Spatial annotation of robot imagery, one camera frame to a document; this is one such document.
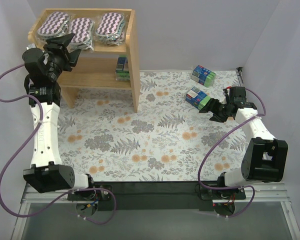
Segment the floral tablecloth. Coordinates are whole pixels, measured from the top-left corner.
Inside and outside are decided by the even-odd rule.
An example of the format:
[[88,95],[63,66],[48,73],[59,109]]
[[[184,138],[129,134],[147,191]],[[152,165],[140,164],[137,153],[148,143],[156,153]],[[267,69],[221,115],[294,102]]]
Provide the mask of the floral tablecloth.
[[[190,79],[190,72],[143,72],[138,113],[128,90],[81,89],[75,107],[61,101],[59,152],[63,164],[95,181],[194,181],[213,144],[237,124],[209,121],[185,101],[193,86],[212,98],[239,84],[235,71],[217,71],[212,87]],[[241,165],[247,142],[237,130],[210,155],[201,179]]]

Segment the small colorful box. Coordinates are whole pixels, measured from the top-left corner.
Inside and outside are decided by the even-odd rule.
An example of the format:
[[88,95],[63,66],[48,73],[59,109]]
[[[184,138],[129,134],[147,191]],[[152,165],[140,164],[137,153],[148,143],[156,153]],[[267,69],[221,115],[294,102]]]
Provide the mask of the small colorful box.
[[115,68],[115,79],[117,81],[130,81],[128,59],[119,57]]
[[210,97],[194,86],[186,93],[185,100],[197,109],[201,110],[210,100]]
[[191,79],[208,88],[214,83],[215,77],[215,72],[198,65],[193,70]]

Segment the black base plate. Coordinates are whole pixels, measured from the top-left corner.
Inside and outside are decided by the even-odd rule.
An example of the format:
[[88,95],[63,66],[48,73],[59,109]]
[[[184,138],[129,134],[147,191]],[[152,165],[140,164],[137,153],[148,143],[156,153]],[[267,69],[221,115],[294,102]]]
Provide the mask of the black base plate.
[[[216,186],[216,181],[204,182]],[[197,181],[152,181],[152,182],[98,182],[95,188],[109,189],[115,195],[117,210],[174,210],[196,209],[199,211],[214,210],[213,201],[220,195],[205,195],[205,188],[200,188]],[[245,193],[239,192],[236,199],[245,199]],[[69,194],[69,201],[86,201],[77,194]],[[101,192],[98,211],[112,211],[113,201],[110,194]]]
[[[217,187],[217,181],[203,181],[205,185],[210,187]],[[246,194],[244,189],[238,192],[227,191],[227,190],[209,190],[200,185],[200,193],[202,200],[226,200],[229,199],[231,195],[235,195],[236,200],[246,199]]]

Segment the white wall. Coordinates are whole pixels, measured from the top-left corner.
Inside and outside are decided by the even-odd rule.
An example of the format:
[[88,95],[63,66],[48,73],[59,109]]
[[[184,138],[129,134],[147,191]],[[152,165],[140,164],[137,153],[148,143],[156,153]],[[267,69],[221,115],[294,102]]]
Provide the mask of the white wall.
[[243,81],[264,100],[267,128],[288,143],[284,181],[300,228],[300,0],[280,1],[243,68]]
[[[26,0],[17,3],[0,0],[0,74],[23,63],[21,58],[28,45],[27,34],[35,16]],[[0,83],[0,96],[6,99],[25,94],[24,71],[13,72]],[[33,129],[28,100],[16,103],[0,103],[0,171]],[[32,146],[27,146],[7,170],[2,185],[3,199],[14,211],[19,211],[25,187],[23,169],[30,166]],[[11,237],[16,222],[14,216],[0,206],[0,240]]]
[[279,0],[27,0],[44,8],[135,9],[140,69],[235,69],[247,61]]

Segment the plastic bag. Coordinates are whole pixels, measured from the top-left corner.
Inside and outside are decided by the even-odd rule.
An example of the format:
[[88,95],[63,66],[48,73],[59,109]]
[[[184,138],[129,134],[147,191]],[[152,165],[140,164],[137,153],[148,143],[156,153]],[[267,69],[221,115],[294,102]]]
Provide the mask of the plastic bag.
[[104,45],[120,45],[126,38],[126,17],[118,12],[107,12],[96,27],[95,39]]
[[72,50],[94,50],[93,32],[95,21],[88,17],[78,17],[71,21],[69,33],[74,33],[69,47]]
[[37,30],[37,38],[44,41],[68,34],[72,16],[73,15],[62,11],[51,13]]

